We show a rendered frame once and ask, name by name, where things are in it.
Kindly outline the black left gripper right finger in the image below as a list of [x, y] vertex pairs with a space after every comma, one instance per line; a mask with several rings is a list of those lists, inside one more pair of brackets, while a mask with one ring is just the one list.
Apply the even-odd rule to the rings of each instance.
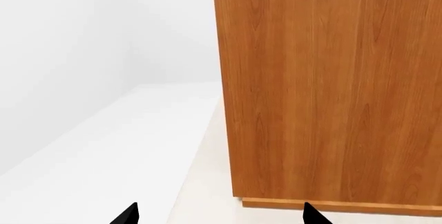
[[310, 203], [304, 203], [302, 219], [304, 224], [333, 224]]

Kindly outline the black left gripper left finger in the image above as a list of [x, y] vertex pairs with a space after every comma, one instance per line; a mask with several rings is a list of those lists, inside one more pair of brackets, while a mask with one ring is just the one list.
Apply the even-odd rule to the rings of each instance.
[[118, 215], [110, 224], [138, 224], [140, 215], [138, 204], [132, 203], [120, 215]]

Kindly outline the brown wooden cabinet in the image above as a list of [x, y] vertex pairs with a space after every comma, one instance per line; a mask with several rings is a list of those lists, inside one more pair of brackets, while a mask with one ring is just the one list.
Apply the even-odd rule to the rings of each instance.
[[442, 217], [442, 0], [215, 0], [244, 207]]

